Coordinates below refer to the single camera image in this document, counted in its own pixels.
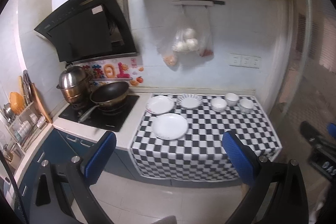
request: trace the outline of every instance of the metal screw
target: metal screw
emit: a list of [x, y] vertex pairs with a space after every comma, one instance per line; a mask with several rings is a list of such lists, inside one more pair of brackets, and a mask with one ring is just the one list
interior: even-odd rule
[[259, 157], [259, 160], [260, 160], [261, 162], [266, 162], [266, 161], [268, 161], [268, 158], [267, 158], [266, 156], [260, 156], [260, 157]]
[[76, 162], [79, 162], [80, 159], [81, 159], [80, 157], [74, 156], [71, 158], [71, 161], [75, 164]]
[[49, 164], [48, 160], [44, 160], [43, 162], [41, 162], [41, 165], [43, 167], [47, 166]]
[[297, 166], [299, 163], [297, 162], [297, 160], [291, 160], [291, 165], [293, 166]]

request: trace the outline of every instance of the tiled floor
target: tiled floor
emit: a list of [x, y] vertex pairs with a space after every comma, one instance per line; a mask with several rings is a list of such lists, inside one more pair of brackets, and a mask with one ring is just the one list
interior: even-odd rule
[[[241, 201], [241, 187], [176, 188], [128, 180], [103, 172], [90, 187], [115, 224], [150, 224], [175, 215], [178, 224], [224, 223]], [[77, 219], [86, 223], [76, 202]]]

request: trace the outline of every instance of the black stove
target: black stove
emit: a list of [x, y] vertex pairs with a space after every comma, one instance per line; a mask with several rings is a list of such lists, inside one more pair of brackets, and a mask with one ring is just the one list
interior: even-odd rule
[[[87, 126], [101, 128], [105, 130], [110, 130], [113, 132], [119, 132], [123, 126], [125, 120], [130, 114], [132, 108], [137, 102], [138, 95], [128, 95], [126, 97], [125, 104], [121, 108], [118, 108], [115, 112], [104, 112], [99, 108], [96, 108], [92, 113], [90, 118], [82, 122]], [[60, 115], [60, 118], [78, 122], [78, 119], [83, 115], [89, 108], [93, 107], [94, 104], [90, 100], [87, 102], [86, 106], [81, 109], [77, 109], [78, 106], [69, 105]]]

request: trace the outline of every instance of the black range hood panel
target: black range hood panel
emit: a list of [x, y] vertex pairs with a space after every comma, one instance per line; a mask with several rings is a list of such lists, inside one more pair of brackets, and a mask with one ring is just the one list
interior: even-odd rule
[[60, 62], [137, 55], [116, 0], [68, 0], [34, 30], [56, 47]]

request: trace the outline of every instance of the pot lid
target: pot lid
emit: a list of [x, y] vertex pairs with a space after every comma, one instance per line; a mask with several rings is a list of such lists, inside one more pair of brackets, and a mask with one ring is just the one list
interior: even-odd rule
[[66, 70], [59, 76], [58, 84], [61, 89], [76, 86], [86, 78], [86, 72], [82, 67], [73, 66], [67, 68], [68, 65], [69, 64], [66, 65]]

